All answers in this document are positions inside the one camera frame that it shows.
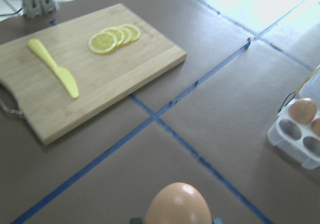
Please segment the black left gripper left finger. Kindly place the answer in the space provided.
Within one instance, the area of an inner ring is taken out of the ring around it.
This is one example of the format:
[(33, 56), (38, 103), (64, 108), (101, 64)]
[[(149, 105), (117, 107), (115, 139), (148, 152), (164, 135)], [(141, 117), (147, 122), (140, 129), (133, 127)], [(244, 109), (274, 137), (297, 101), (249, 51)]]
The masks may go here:
[(143, 218), (132, 218), (130, 224), (144, 224)]

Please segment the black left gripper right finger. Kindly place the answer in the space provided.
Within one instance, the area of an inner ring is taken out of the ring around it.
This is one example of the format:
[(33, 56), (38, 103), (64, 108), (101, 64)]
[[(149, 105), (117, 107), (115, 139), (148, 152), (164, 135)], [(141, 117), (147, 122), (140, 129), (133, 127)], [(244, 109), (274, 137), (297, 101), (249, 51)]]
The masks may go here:
[(224, 221), (222, 218), (219, 218), (219, 217), (214, 217), (212, 219), (212, 224), (224, 224)]

